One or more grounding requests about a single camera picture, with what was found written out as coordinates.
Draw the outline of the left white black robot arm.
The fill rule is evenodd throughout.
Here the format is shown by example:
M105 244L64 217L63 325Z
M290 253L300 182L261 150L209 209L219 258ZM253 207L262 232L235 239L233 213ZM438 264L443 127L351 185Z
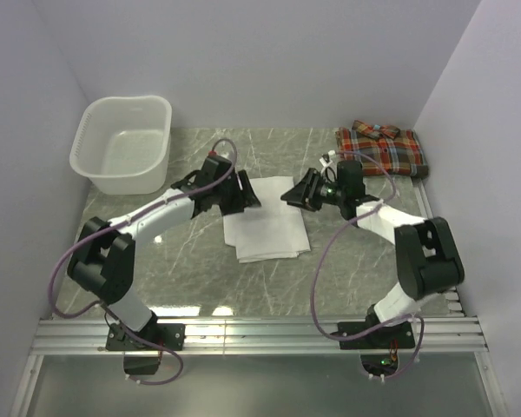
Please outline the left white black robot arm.
M153 201L108 221L87 221L67 267L68 277L94 294L127 328L127 339L147 349L161 339L157 316L133 289L137 249L170 228L218 207L233 215L261 202L245 170L210 152L200 169L172 184Z

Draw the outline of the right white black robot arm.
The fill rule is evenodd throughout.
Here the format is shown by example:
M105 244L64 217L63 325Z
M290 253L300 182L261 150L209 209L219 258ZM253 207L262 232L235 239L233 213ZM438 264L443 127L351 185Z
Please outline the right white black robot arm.
M366 338L382 348L394 339L398 325L417 317L431 298L465 279L448 222L442 217L409 215L389 206L385 199L369 195L358 161L339 162L332 181L317 169L309 169L281 200L311 212L333 205L348 226L376 234L395 248L397 282L369 308L365 329L352 335L330 334L320 325L316 307L310 307L314 326L327 339L349 342Z

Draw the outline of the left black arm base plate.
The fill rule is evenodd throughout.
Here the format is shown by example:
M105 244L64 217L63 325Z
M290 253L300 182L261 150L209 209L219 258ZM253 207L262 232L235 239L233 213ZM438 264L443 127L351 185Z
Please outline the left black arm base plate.
M179 352L183 350L186 326L182 323L156 323L131 334L121 323L111 324L104 350L123 354L124 373L133 379L154 376L164 357L172 355L178 362L177 378L183 370Z

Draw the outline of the plaid flannel shirt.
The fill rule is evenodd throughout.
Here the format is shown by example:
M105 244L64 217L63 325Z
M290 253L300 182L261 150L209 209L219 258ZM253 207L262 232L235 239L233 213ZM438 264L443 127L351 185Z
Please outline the plaid flannel shirt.
M423 179L430 174L425 153L412 129L355 120L351 128L338 128L335 139L340 152L369 156L390 175Z

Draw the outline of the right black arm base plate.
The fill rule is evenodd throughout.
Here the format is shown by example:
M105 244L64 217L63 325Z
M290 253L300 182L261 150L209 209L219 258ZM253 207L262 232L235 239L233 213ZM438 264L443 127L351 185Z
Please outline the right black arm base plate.
M370 378L384 381L399 373L401 349L414 348L419 353L421 338L415 340L412 324L400 324L379 328L370 334L350 341L340 341L341 350L358 350L362 369Z

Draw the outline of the white long sleeve shirt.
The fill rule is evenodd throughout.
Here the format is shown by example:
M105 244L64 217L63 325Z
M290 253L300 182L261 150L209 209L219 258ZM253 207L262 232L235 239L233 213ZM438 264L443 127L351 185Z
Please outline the white long sleeve shirt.
M261 206L223 217L224 242L235 248L238 262L296 258L310 251L300 209L280 198L293 188L293 178L255 178L251 184Z

